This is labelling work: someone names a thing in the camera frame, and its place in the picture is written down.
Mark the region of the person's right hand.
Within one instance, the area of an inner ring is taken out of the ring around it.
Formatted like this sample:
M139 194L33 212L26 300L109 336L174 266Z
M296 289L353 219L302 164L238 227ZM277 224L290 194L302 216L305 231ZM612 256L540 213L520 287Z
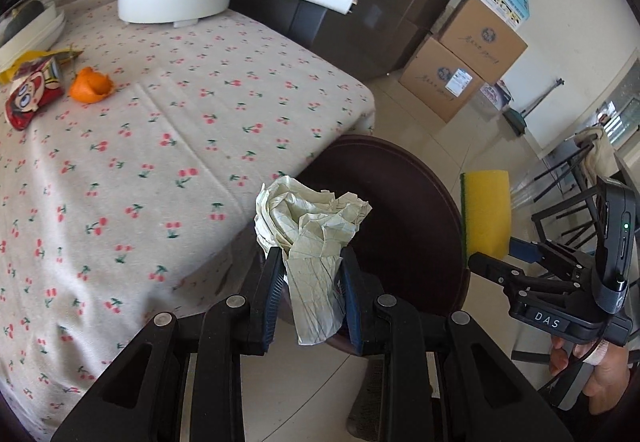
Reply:
M549 370L552 377L561 373L570 362L570 357L563 350L564 339L551 337L552 349L550 352ZM575 346L573 354L581 358L591 348L588 346ZM609 344L602 341L591 355L596 355L594 370L587 380L582 393L589 399L589 413L600 415L612 410L623 397L630 379L628 364L629 351L626 347Z

